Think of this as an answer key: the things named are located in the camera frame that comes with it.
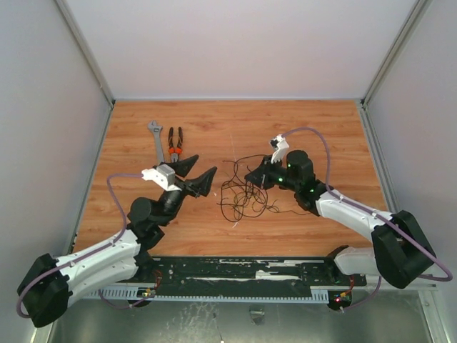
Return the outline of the black zip tie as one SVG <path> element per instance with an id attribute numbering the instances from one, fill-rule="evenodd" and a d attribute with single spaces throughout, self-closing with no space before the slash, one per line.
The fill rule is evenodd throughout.
<path id="1" fill-rule="evenodd" d="M 247 202 L 249 202 L 253 197 L 255 197 L 255 192 L 256 192 L 255 186 L 251 182 L 245 181 L 244 197 Z"/>

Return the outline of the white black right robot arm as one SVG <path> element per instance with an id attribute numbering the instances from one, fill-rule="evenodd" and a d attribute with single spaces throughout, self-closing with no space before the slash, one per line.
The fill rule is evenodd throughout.
<path id="1" fill-rule="evenodd" d="M 370 248 L 341 246 L 333 251 L 333 261 L 324 266 L 324 276 L 341 284 L 352 274 L 377 275 L 390 285 L 406 288 L 433 265 L 435 254 L 414 215 L 396 214 L 364 206 L 316 178 L 313 162 L 302 150 L 272 162 L 265 156 L 245 180 L 267 190 L 290 190 L 300 208 L 352 229 L 370 241 Z"/>

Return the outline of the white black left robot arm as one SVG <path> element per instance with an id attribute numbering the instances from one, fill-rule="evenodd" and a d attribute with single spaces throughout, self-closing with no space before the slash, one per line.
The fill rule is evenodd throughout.
<path id="1" fill-rule="evenodd" d="M 16 313 L 36 328 L 45 327 L 91 292 L 131 278 L 149 280 L 154 272 L 149 250 L 164 237 L 163 227 L 177 217 L 186 197 L 206 197 L 211 191 L 216 167 L 195 179 L 187 177 L 198 159 L 193 155 L 138 174 L 124 173 L 124 178 L 155 183 L 161 196 L 135 199 L 129 212 L 120 212 L 120 231 L 102 242 L 60 257 L 37 257 L 17 288 Z"/>

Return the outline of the orange black pliers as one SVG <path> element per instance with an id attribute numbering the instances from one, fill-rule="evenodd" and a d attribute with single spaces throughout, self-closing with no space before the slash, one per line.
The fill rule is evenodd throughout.
<path id="1" fill-rule="evenodd" d="M 171 162 L 177 162 L 179 160 L 179 157 L 182 153 L 182 145 L 183 145 L 183 130 L 179 126 L 177 129 L 178 132 L 178 140 L 177 143 L 174 143 L 174 128 L 171 127 L 169 129 L 169 134 L 168 134 L 168 145 L 169 145 L 169 154 L 171 157 Z"/>

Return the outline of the silver adjustable wrench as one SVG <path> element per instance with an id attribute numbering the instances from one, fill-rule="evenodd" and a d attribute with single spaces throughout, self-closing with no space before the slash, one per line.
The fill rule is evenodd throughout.
<path id="1" fill-rule="evenodd" d="M 158 164 L 162 164 L 165 162 L 164 151 L 163 151 L 163 147 L 161 144 L 161 131 L 162 131 L 163 127 L 161 125 L 158 125 L 156 120 L 153 120 L 148 123 L 148 129 L 154 136 L 154 143 L 155 143 L 156 157 L 158 160 Z"/>

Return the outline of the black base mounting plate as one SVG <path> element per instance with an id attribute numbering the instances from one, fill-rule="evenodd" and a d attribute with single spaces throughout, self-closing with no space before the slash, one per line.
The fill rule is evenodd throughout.
<path id="1" fill-rule="evenodd" d="M 128 279 L 153 283 L 160 296 L 304 298 L 313 287 L 345 291 L 367 285 L 342 274 L 329 257 L 152 257 Z"/>

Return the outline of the aluminium frame rail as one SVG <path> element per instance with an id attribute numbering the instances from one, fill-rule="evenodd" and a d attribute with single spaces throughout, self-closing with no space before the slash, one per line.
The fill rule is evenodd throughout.
<path id="1" fill-rule="evenodd" d="M 389 209 L 412 212 L 437 257 L 446 144 L 448 31 L 455 1 L 417 1 L 365 98 L 376 169 Z"/>

